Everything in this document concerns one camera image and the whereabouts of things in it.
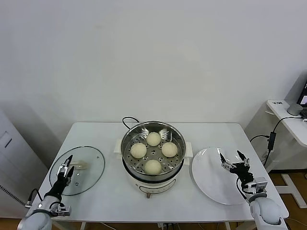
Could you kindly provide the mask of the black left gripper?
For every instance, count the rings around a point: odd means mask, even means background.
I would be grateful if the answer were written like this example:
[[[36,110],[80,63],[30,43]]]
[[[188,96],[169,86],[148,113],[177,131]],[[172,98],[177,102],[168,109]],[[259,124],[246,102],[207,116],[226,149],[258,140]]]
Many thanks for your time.
[[[70,170],[68,171],[72,158],[73,158],[73,155],[70,155],[65,160],[65,162],[59,166],[59,169],[57,171],[57,180],[53,184],[50,191],[47,192],[47,196],[61,198],[65,187],[69,185],[69,183],[71,182],[71,177],[73,175],[74,166],[72,166]]]

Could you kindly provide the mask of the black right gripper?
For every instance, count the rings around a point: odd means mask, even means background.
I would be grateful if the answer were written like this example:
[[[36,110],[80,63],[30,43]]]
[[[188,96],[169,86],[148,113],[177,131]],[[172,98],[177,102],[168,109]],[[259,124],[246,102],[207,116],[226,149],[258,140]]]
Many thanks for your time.
[[[229,163],[225,157],[220,153],[220,160],[221,160],[221,167],[224,169],[230,171],[232,174],[236,174],[241,181],[241,185],[246,185],[250,182],[254,181],[253,174],[249,172],[250,170],[250,164],[249,164],[249,158],[246,158],[246,156],[240,152],[237,151],[238,156],[241,159],[241,162],[238,163]]]

